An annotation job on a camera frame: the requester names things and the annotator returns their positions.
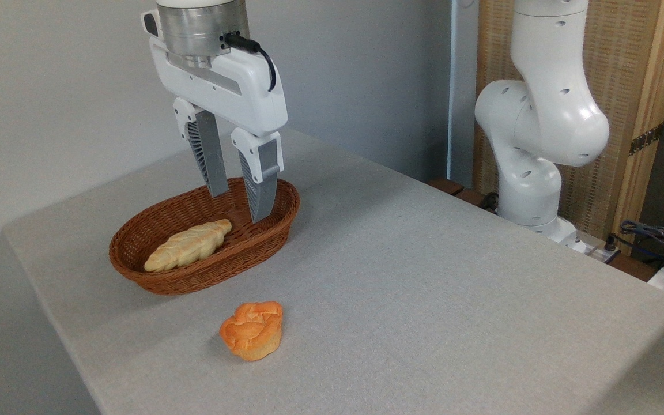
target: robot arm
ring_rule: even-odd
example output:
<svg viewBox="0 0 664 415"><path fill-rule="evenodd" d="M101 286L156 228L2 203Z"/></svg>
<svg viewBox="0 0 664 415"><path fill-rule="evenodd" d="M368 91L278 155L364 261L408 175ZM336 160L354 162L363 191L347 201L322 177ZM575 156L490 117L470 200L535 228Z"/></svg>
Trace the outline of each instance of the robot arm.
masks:
<svg viewBox="0 0 664 415"><path fill-rule="evenodd" d="M587 8L588 0L515 0L511 57L525 81L491 82L476 103L498 163L499 215L567 246L576 233L557 216L554 163L587 165L609 139L583 71Z"/></svg>
<svg viewBox="0 0 664 415"><path fill-rule="evenodd" d="M234 123L253 222L273 208L288 120L277 68L248 36L244 0L158 0L142 14L159 78L211 194L228 189L215 115Z"/></svg>

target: orange pastry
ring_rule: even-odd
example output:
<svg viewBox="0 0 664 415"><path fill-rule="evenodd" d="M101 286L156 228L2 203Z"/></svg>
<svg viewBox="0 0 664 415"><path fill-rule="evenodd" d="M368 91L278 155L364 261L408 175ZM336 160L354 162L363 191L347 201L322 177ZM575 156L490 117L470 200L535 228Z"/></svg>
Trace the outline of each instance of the orange pastry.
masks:
<svg viewBox="0 0 664 415"><path fill-rule="evenodd" d="M284 308L275 301L245 303L219 328L229 351L245 360L260 360L278 349Z"/></svg>

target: bread loaf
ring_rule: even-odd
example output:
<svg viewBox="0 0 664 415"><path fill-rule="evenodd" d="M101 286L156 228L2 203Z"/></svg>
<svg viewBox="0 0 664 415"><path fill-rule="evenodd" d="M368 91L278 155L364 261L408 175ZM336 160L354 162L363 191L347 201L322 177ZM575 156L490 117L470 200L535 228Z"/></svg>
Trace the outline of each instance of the bread loaf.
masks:
<svg viewBox="0 0 664 415"><path fill-rule="evenodd" d="M284 308L275 301L245 303L219 328L229 351L245 360L260 360L275 352L281 342Z"/></svg>
<svg viewBox="0 0 664 415"><path fill-rule="evenodd" d="M224 244L224 236L231 229L228 220L220 220L179 232L150 255L145 262L145 271L158 273L205 259Z"/></svg>

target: table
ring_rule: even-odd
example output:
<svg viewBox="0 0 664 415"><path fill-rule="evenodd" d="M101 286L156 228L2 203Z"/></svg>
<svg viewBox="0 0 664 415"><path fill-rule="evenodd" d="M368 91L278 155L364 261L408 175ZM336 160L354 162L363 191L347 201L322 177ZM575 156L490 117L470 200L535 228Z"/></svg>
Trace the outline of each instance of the table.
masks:
<svg viewBox="0 0 664 415"><path fill-rule="evenodd" d="M107 255L133 215L201 185L188 152L6 226L103 413L664 413L663 291L345 150L282 136L280 176L302 199L287 244L200 292L151 294ZM218 328L262 300L284 305L284 338L246 363Z"/></svg>

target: oval basket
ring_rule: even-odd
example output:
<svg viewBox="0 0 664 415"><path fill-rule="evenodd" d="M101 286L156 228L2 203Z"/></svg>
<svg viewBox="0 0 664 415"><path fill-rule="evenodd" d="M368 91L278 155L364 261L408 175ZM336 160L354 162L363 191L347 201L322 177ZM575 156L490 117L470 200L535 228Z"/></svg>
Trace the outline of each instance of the oval basket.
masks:
<svg viewBox="0 0 664 415"><path fill-rule="evenodd" d="M205 289L258 265L281 249L299 202L295 187L279 179L271 214L253 224L242 178L229 179L229 191L219 197L211 197L202 186L150 206L127 221L111 239L109 260L120 274L155 294ZM160 273L145 271L145 261L170 236L222 218L231 221L232 230L208 258Z"/></svg>

